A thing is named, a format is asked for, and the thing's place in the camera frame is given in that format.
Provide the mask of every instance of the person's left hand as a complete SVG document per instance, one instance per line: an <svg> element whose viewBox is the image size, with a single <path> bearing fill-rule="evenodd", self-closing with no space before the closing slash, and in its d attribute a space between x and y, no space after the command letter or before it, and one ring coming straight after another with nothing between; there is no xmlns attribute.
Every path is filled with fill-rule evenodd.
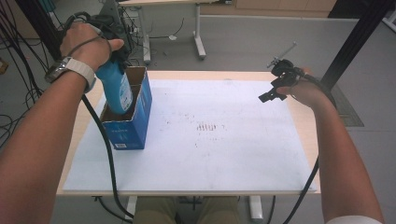
<svg viewBox="0 0 396 224"><path fill-rule="evenodd" d="M102 37L96 38L97 36L98 34L89 24L74 22L67 30L60 47L62 56L68 55L71 50L84 41L95 38L93 41L78 47L70 56L96 71L100 65L109 59L111 51L120 49L124 44L122 39L105 40Z"/></svg>

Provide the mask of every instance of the forearm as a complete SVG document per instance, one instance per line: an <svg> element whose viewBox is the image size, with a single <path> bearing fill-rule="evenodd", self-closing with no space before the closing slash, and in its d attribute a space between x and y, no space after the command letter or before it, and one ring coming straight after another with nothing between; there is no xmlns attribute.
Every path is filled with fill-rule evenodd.
<svg viewBox="0 0 396 224"><path fill-rule="evenodd" d="M313 107L325 221L359 215L384 221L370 178L337 111L327 100Z"/></svg>
<svg viewBox="0 0 396 224"><path fill-rule="evenodd" d="M76 73L62 75L9 140L0 157L0 220L9 218L4 223L50 221L48 211L52 210L85 85L86 80Z"/></svg>

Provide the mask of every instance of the wristwatch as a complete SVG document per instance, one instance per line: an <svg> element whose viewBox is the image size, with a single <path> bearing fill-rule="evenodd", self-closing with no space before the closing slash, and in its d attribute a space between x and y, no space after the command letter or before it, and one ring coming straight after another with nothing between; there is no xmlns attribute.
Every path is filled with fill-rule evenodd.
<svg viewBox="0 0 396 224"><path fill-rule="evenodd" d="M87 80L85 93L90 91L95 84L96 77L93 70L87 64L79 62L72 57L64 57L61 61L55 62L46 74L45 79L52 83L67 71L74 71Z"/></svg>

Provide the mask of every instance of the white watch strap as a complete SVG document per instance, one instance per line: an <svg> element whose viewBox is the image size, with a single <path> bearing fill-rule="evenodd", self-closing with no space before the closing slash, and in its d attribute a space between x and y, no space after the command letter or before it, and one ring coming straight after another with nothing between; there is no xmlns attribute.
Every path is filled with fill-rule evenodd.
<svg viewBox="0 0 396 224"><path fill-rule="evenodd" d="M93 70L87 64L79 62L72 58L69 60L65 68L79 73L87 80L87 87L85 88L85 92L88 92L92 89L96 77Z"/></svg>

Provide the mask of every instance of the watch face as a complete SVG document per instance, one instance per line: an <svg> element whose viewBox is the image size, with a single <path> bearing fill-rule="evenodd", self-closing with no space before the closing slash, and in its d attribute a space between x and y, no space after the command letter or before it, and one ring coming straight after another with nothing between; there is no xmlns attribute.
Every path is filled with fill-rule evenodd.
<svg viewBox="0 0 396 224"><path fill-rule="evenodd" d="M66 65L69 62L69 60L70 58L67 57L60 61L56 61L47 72L45 76L46 81L52 83L59 77L61 73L65 72L67 70Z"/></svg>

